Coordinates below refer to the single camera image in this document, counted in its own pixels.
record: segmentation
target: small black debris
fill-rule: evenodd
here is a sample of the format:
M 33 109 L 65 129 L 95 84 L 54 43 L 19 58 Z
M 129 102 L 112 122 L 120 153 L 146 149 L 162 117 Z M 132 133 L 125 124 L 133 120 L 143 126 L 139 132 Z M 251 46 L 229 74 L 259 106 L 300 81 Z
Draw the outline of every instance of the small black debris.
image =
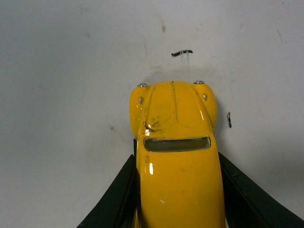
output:
M 228 126 L 231 128 L 232 125 L 231 125 L 231 120 L 230 120 L 230 112 L 228 112 L 228 114 L 227 114 L 227 122 L 228 122 Z
M 191 50 L 183 50 L 183 51 L 179 51 L 179 52 L 176 52 L 176 53 L 172 53 L 171 56 L 172 57 L 176 57 L 176 56 L 179 56 L 179 55 L 182 55 L 183 53 L 193 53 L 193 51 Z

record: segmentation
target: white surface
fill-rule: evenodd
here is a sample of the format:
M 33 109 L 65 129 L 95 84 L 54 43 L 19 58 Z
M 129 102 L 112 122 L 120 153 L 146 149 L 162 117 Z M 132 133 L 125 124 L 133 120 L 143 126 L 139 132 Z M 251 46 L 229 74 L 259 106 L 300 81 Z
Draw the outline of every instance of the white surface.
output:
M 304 219 L 303 53 L 303 1 L 2 0 L 0 228 L 76 227 L 133 152 L 130 92 L 159 80 L 209 84 L 219 150 Z

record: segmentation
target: yellow toy car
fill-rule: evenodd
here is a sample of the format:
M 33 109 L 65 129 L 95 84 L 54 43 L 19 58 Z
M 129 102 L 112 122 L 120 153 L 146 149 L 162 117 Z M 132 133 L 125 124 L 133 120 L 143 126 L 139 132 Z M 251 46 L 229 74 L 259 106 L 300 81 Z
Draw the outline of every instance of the yellow toy car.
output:
M 202 81 L 139 84 L 134 156 L 78 228 L 304 227 L 217 150 L 217 105 Z
M 213 128 L 215 96 L 202 81 L 139 84 L 130 98 L 137 139 L 137 218 L 142 228 L 224 228 Z

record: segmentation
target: yellow paint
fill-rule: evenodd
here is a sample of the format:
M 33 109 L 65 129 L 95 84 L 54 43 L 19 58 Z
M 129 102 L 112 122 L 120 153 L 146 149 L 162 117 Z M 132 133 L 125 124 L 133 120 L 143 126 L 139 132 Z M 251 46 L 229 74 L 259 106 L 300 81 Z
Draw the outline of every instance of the yellow paint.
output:
M 224 228 L 215 96 L 206 84 L 160 82 L 131 93 L 130 123 L 137 145 L 138 222 L 142 228 Z M 144 140 L 209 137 L 207 149 L 150 152 Z

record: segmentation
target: car rear window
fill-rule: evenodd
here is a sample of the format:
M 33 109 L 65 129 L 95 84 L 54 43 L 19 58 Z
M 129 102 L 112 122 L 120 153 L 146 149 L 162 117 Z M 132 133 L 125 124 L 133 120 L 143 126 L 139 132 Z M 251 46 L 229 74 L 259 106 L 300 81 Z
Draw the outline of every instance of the car rear window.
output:
M 146 139 L 143 142 L 147 151 L 151 152 L 183 152 L 197 151 L 210 148 L 210 138 L 158 140 Z

